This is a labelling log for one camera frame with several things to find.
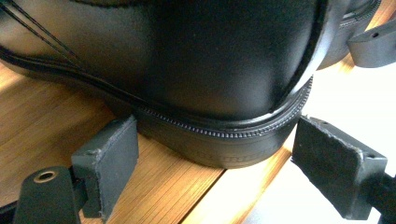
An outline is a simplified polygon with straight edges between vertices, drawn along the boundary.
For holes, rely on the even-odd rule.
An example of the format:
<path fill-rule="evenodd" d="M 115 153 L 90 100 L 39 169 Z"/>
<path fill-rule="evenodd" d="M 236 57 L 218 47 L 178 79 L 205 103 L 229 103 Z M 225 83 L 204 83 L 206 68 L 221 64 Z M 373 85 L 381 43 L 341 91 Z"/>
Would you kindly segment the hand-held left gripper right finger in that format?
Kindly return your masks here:
<path fill-rule="evenodd" d="M 329 122 L 300 118 L 292 161 L 341 217 L 366 220 L 376 209 L 388 218 L 381 189 L 388 159 Z"/>

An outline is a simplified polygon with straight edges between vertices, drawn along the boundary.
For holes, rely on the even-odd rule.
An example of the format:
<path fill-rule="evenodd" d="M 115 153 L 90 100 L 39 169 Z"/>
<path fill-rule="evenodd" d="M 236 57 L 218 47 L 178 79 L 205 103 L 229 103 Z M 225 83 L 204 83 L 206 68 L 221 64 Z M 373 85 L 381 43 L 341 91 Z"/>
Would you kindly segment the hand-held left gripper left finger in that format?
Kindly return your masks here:
<path fill-rule="evenodd" d="M 139 155 L 136 119 L 110 121 L 71 157 L 74 175 L 85 182 L 84 217 L 107 222 Z"/>

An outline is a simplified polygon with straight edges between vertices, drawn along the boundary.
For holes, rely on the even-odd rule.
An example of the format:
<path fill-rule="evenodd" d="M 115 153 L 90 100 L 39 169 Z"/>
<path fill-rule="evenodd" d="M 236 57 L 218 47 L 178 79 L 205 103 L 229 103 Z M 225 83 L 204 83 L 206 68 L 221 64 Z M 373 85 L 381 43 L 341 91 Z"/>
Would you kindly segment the black leather shoe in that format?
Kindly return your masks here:
<path fill-rule="evenodd" d="M 350 0 L 0 0 L 0 63 L 206 166 L 275 154 Z"/>
<path fill-rule="evenodd" d="M 318 70 L 338 63 L 348 55 L 348 39 L 365 31 L 377 12 L 381 1 L 350 0 L 346 14 Z"/>

